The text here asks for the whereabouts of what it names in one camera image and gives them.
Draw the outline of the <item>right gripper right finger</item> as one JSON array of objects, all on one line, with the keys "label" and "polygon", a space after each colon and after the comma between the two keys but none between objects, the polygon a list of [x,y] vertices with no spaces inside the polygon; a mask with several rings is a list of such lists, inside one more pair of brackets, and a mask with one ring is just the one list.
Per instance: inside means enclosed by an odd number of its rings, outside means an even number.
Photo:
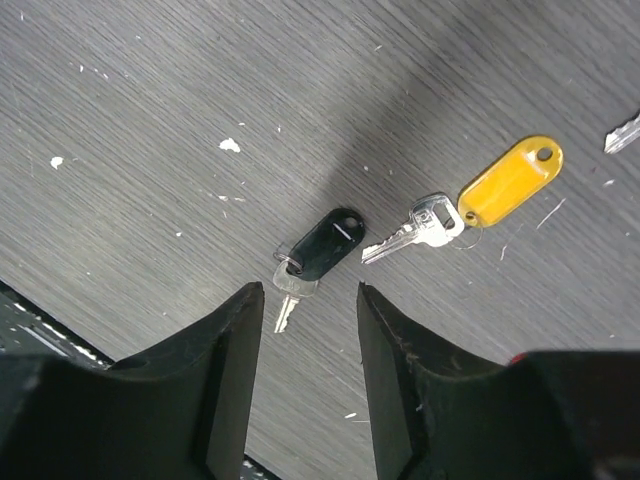
[{"label": "right gripper right finger", "polygon": [[542,350],[501,365],[357,295],[381,479],[635,479],[639,355]]}]

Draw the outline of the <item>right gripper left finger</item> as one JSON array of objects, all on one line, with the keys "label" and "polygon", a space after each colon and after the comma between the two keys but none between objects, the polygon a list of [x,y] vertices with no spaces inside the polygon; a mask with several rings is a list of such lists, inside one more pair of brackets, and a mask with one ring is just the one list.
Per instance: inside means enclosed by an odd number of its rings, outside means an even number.
[{"label": "right gripper left finger", "polygon": [[110,368],[1,353],[5,479],[260,479],[245,451],[264,289]]}]

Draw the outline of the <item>black tag key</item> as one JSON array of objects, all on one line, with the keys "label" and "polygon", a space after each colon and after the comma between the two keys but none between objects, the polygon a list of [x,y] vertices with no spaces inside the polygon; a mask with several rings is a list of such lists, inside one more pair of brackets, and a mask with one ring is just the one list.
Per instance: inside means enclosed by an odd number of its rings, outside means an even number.
[{"label": "black tag key", "polygon": [[279,265],[272,281],[284,294],[274,327],[276,334],[285,331],[297,304],[316,293],[321,278],[354,251],[365,234],[362,215],[339,207],[327,213],[288,254],[274,253]]}]

